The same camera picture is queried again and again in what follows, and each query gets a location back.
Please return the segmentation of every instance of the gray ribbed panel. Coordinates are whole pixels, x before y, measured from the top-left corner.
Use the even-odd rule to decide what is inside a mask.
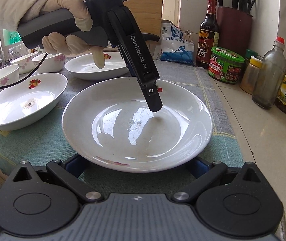
[[[22,241],[0,235],[0,241]],[[174,204],[164,194],[111,194],[99,204],[84,206],[64,230],[28,241],[227,241],[204,227],[188,205]],[[276,241],[270,235],[257,239]]]

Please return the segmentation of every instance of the knife block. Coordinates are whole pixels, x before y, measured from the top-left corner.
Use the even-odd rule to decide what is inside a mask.
[[[218,46],[244,57],[251,38],[252,15],[230,7],[219,6],[217,21],[220,32]]]
[[[142,33],[161,36],[163,0],[128,0],[124,2]]]

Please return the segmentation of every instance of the yellow lid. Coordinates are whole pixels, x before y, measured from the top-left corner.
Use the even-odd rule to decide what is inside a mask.
[[[262,61],[255,58],[254,56],[251,56],[250,63],[253,64],[254,66],[258,67],[258,68],[261,68],[261,66],[262,66]]]

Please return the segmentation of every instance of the black cable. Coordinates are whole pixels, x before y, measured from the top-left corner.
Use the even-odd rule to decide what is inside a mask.
[[[8,84],[8,85],[6,85],[6,86],[1,86],[0,89],[9,88],[9,87],[15,86],[15,85],[20,84],[20,83],[22,83],[23,81],[27,80],[30,76],[32,76],[32,75],[35,73],[35,71],[39,68],[39,66],[41,66],[41,64],[42,64],[42,63],[44,62],[44,60],[46,59],[47,55],[48,55],[48,53],[45,54],[44,58],[40,61],[40,63],[36,66],[36,68],[35,68],[31,73],[29,73],[25,78],[23,78],[23,79],[21,79],[21,80],[15,82],[15,83]]]

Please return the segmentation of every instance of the tablecloth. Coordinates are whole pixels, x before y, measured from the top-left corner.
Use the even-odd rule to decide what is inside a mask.
[[[161,79],[194,93],[211,113],[212,138],[200,156],[210,162],[220,160],[229,167],[241,167],[243,158],[239,145],[207,72],[200,67],[171,62],[155,61],[155,64]],[[53,159],[65,160],[76,153],[63,135],[62,113],[78,92],[95,82],[74,78],[65,69],[61,73],[67,77],[68,86],[61,101],[49,114],[23,129],[0,131],[0,169],[5,174],[10,174],[22,160],[40,166]],[[106,169],[95,164],[79,178],[105,195],[110,192],[171,194],[194,180],[184,166],[156,173],[134,174]]]

